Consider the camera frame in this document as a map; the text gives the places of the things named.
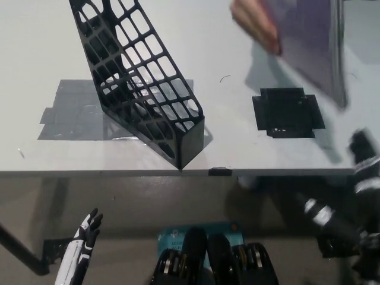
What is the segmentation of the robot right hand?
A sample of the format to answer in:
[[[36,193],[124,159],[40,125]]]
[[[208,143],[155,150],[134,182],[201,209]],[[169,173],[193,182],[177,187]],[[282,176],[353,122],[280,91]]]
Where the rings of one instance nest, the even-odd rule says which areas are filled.
[[[379,256],[379,150],[365,129],[356,131],[350,140],[353,156],[351,177],[354,197],[357,199],[359,227],[340,217],[330,206],[302,192],[295,195],[304,215],[323,232],[339,238],[364,254]]]

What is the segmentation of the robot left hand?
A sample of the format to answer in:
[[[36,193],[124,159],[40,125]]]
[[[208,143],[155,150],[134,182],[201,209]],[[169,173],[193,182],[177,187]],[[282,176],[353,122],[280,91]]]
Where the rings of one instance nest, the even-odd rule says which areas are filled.
[[[103,214],[94,208],[83,220],[66,247],[55,285],[82,284],[100,233]]]

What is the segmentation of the person's bare hand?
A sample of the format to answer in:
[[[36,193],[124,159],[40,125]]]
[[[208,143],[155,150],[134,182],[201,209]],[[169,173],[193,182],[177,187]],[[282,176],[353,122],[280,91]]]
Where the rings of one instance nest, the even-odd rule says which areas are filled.
[[[265,9],[265,1],[234,0],[230,12],[233,20],[264,50],[272,55],[280,54],[277,27]]]

